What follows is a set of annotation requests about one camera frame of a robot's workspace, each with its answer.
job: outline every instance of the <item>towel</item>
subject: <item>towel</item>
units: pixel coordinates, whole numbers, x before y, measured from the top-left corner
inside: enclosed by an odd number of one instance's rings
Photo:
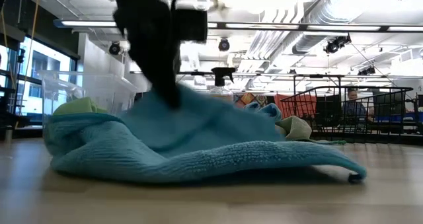
[[[327,145],[343,145],[345,141],[315,141],[310,139],[312,129],[310,125],[297,116],[290,116],[282,121],[275,123],[282,135],[286,137],[287,141],[310,141]]]
[[[280,121],[282,119],[282,113],[274,103],[267,104],[266,106],[261,108],[258,102],[252,102],[245,105],[244,109],[251,112],[258,112],[259,114],[268,116],[272,118],[275,122]]]
[[[107,113],[105,109],[100,108],[91,100],[91,98],[75,98],[70,102],[66,102],[54,110],[53,115],[79,114],[84,112]]]
[[[336,165],[366,170],[337,149],[284,141],[274,120],[180,87],[181,107],[147,93],[119,118],[102,113],[52,116],[45,142],[59,172],[138,183],[201,180],[241,170]]]

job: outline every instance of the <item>green cloth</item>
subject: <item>green cloth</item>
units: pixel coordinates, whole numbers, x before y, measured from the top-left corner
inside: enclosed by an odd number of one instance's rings
[[[60,105],[58,109],[53,112],[53,116],[86,112],[107,113],[105,109],[100,108],[94,101],[91,100],[91,98],[86,97],[78,98]]]
[[[320,144],[345,144],[345,141],[315,141],[310,139],[312,132],[309,124],[298,118],[297,116],[290,116],[289,118],[277,121],[275,123],[280,133],[285,135],[287,141],[311,141]]]

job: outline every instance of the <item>wooden floor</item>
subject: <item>wooden floor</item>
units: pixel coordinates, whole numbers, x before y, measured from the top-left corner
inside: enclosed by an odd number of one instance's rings
[[[60,176],[49,170],[41,140],[15,141],[0,145],[0,223],[423,223],[423,148],[339,149],[368,168],[362,185],[342,182],[343,169],[321,167],[158,188]]]

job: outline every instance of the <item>ceiling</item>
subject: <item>ceiling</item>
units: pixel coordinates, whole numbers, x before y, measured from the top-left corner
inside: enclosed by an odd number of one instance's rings
[[[423,5],[421,0],[223,0],[229,6],[225,14],[209,13],[209,21],[232,22],[303,22],[303,15],[309,15],[310,9],[331,3],[332,13],[338,15],[354,14],[348,23],[352,24],[421,24],[423,22]],[[40,0],[40,5],[60,19],[71,20],[112,20],[115,2],[109,0]],[[105,49],[111,41],[122,40],[118,31],[109,28],[87,28],[90,39]],[[416,57],[416,50],[423,48],[423,34],[388,34],[388,33],[351,33],[352,44],[335,54],[327,56],[323,47],[327,40],[320,41],[309,50],[306,56],[293,55],[288,32],[255,32],[242,30],[210,30],[206,45],[185,45],[189,48],[188,61],[183,60],[182,70],[191,71],[192,51],[198,59],[200,70],[209,71],[212,67],[230,65],[238,67],[239,72],[287,73],[294,69],[296,73],[354,74],[358,70],[374,65],[377,74],[392,75],[393,61],[405,60],[403,54],[412,54],[407,59]],[[228,38],[231,48],[228,52],[219,52],[220,39]],[[194,86],[194,78],[185,76],[183,80]],[[251,86],[250,79],[235,79],[233,89]],[[359,80],[346,83],[359,83]],[[270,79],[254,79],[253,83],[263,90],[292,90],[293,83]],[[304,80],[299,84],[305,88],[310,82]]]

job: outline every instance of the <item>plastic container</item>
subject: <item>plastic container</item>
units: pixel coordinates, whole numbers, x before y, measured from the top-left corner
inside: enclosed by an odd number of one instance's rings
[[[62,104],[90,97],[111,115],[134,104],[137,88],[124,78],[112,74],[66,71],[39,71],[43,89],[43,122]]]
[[[210,89],[210,95],[215,98],[220,98],[226,102],[233,102],[233,93],[225,87],[214,87]]]

